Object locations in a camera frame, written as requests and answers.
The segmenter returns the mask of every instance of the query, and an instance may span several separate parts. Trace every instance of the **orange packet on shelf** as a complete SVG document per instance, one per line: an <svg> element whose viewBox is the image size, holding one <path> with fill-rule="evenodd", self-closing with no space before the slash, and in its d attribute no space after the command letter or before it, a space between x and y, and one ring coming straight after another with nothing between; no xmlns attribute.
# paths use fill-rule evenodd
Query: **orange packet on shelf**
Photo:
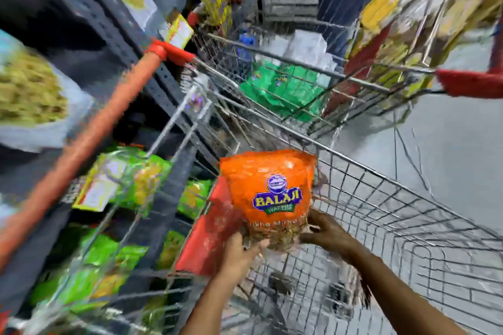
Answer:
<svg viewBox="0 0 503 335"><path fill-rule="evenodd" d="M270 238L269 249L287 251L307 225L316 156L294 149L250 152L220 160L232 205L240 209L250 239Z"/></svg>

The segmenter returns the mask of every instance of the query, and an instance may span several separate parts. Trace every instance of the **shopping cart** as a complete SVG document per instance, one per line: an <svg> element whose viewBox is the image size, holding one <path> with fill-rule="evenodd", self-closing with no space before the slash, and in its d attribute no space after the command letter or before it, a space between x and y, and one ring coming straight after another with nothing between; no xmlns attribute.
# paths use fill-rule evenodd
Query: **shopping cart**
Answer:
<svg viewBox="0 0 503 335"><path fill-rule="evenodd" d="M239 92L238 85L193 54L166 43L154 42L135 66L133 77L126 79L126 87L146 82L148 73L166 58L178 64L190 63L195 76L185 100L151 153L179 115L190 110L195 116L192 130L174 158L181 156L190 137L199 130L213 131L215 138L221 138L215 128L207 124L208 114L219 115L219 127L228 131L229 142L217 140L227 154L251 147L260 150L264 138L274 148L298 148L316 154L318 176L326 175L326 180L318 178L315 183L314 208L334 216L403 281L468 331L488 335L501 332L503 237L276 122L252 104L242 105L224 96L212 78L220 77L221 83L234 85L236 92ZM74 144L76 149L85 142L85 136L89 142L93 134L81 135ZM212 260L221 251L223 240L241 224L236 215L238 210L225 203L226 193L225 181L218 179L172 268L137 267L127 273L127 280L117 294L90 296L80 302L97 304L86 311L74 312L71 308L75 302L62 304L61 297L55 294L50 302L37 307L30 320L14 318L11 325L22 328L24 334L177 333L214 270ZM154 195L156 198L160 195L156 188L148 201L154 199ZM163 194L161 197L166 201L173 199ZM109 211L98 231L108 225L116 209ZM142 206L120 241L119 249L134 236L135 225L143 214ZM153 211L148 216L167 219L156 216ZM89 246L75 259L68 278L89 267L83 262L87 251ZM354 304L355 277L351 268L334 266L327 262L328 257L321 248L303 245L296 253L266 258L264 263L255 265L225 309L222 331L229 334L392 333L375 303L370 310ZM107 275L109 268L110 264L100 268L101 275Z"/></svg>
<svg viewBox="0 0 503 335"><path fill-rule="evenodd" d="M314 139L328 133L335 138L362 114L380 117L383 128L403 122L428 93L501 98L498 54L491 59L493 76L438 69L463 33L499 8L500 0L486 0L449 34L445 19L463 18L453 12L455 0L400 0L372 33L363 27L372 18L362 12L370 1L242 0L231 8L226 0L210 0L189 21L198 23L201 59L238 84L262 113ZM437 90L431 88L434 75Z"/></svg>

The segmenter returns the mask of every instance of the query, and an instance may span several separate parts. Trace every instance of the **gray floor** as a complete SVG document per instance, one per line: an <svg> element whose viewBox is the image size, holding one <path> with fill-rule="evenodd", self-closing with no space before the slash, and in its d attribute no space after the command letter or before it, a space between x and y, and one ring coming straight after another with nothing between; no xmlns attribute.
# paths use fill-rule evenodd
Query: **gray floor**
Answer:
<svg viewBox="0 0 503 335"><path fill-rule="evenodd" d="M491 42L458 47L445 68L484 71ZM411 157L434 198L454 211L503 234L503 101L425 96L407 121L399 126ZM397 179L428 196L421 178L407 160L397 137L395 169L394 130L372 133L376 120L350 122L336 143L343 154Z"/></svg>

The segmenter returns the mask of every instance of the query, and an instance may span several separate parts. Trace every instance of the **shopping cart handle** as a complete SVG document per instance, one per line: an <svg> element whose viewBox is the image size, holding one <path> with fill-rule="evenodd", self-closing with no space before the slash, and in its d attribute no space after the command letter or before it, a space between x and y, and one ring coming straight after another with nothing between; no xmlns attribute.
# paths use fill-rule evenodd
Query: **shopping cart handle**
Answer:
<svg viewBox="0 0 503 335"><path fill-rule="evenodd" d="M437 69L437 79L451 97L503 98L503 75Z"/></svg>
<svg viewBox="0 0 503 335"><path fill-rule="evenodd" d="M154 52L162 61L169 59L172 63L179 66L192 63L196 58L193 53L186 52L183 49L157 39L150 44L146 52Z"/></svg>

